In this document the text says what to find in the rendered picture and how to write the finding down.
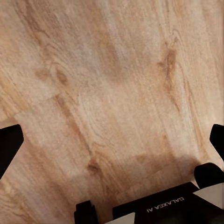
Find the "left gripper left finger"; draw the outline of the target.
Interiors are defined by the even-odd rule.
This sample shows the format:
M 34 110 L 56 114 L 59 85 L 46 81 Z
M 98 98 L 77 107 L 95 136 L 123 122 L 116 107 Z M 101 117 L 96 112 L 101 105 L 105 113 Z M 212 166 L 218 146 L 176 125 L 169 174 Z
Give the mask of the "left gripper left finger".
M 19 124 L 0 129 L 0 179 L 24 142 Z

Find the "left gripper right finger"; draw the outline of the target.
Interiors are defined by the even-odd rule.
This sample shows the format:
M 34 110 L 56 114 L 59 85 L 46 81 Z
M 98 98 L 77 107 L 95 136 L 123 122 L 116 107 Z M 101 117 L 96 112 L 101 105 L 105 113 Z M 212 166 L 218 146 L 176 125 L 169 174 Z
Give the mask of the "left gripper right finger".
M 210 132 L 210 142 L 224 161 L 224 126 L 214 124 Z

